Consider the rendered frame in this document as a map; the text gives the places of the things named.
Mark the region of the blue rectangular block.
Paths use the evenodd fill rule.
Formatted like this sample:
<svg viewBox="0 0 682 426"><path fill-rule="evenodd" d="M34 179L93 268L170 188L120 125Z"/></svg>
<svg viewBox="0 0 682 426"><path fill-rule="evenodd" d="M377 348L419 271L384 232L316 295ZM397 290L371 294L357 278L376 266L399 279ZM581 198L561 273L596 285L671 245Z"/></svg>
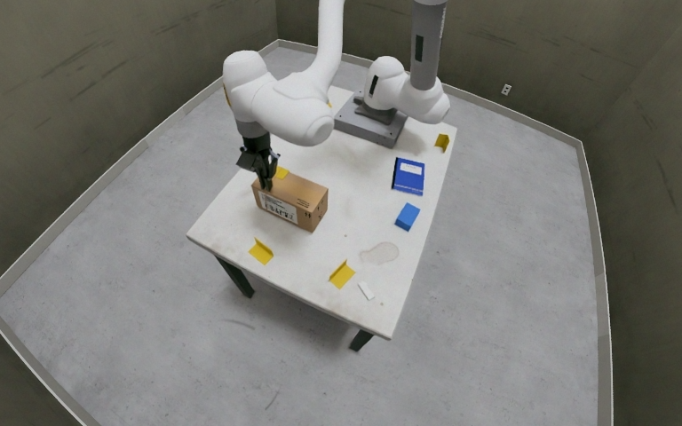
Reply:
<svg viewBox="0 0 682 426"><path fill-rule="evenodd" d="M396 218L395 225L401 229L409 232L411 226L414 224L421 209L415 207L410 203L406 203L398 217Z"/></svg>

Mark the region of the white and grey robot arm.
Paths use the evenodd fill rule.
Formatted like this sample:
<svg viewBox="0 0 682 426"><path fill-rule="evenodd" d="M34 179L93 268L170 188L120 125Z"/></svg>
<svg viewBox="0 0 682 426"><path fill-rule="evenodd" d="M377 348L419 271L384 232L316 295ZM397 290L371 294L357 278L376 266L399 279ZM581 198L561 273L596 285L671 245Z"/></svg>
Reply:
<svg viewBox="0 0 682 426"><path fill-rule="evenodd" d="M422 123L441 123L450 109L437 77L447 1L412 0L410 75L397 59L378 58L369 68L364 97L354 96L360 105L355 114L390 125L399 110ZM291 144L312 147L330 136L335 120L328 90L342 56L344 2L320 0L318 51L304 72L277 81L256 51L226 58L226 99L243 137L269 131Z"/></svg>

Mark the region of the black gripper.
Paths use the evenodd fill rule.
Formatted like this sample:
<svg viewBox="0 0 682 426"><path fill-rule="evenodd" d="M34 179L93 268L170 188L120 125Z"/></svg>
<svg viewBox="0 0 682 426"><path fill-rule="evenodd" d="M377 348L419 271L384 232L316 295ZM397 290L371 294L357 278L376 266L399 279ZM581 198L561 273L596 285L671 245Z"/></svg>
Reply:
<svg viewBox="0 0 682 426"><path fill-rule="evenodd" d="M272 178L276 174L278 159L281 157L280 154L275 154L271 148L270 132L268 131L265 135L258 138L242 137L242 139L244 144L240 147L241 152L247 149L254 152L258 151L261 164L258 170L254 170L254 172L258 176L261 189L264 190L266 187L266 190L270 192L273 187ZM271 163L269 162L269 155L271 156Z"/></svg>

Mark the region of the blue notebook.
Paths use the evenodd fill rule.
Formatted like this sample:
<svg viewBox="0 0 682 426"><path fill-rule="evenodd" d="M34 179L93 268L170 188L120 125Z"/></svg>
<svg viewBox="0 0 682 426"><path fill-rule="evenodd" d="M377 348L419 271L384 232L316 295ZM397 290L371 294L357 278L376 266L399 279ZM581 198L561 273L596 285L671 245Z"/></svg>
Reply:
<svg viewBox="0 0 682 426"><path fill-rule="evenodd" d="M423 197L425 163L395 158L391 190Z"/></svg>

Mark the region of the brown cardboard carton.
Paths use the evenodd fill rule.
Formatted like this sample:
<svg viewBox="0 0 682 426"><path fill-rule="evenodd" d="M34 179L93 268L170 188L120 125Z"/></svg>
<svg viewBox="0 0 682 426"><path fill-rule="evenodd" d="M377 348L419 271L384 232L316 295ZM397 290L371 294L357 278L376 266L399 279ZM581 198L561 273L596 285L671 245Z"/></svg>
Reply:
<svg viewBox="0 0 682 426"><path fill-rule="evenodd" d="M328 210L329 189L291 172L272 181L270 192L261 189L258 177L251 184L257 206L313 233Z"/></svg>

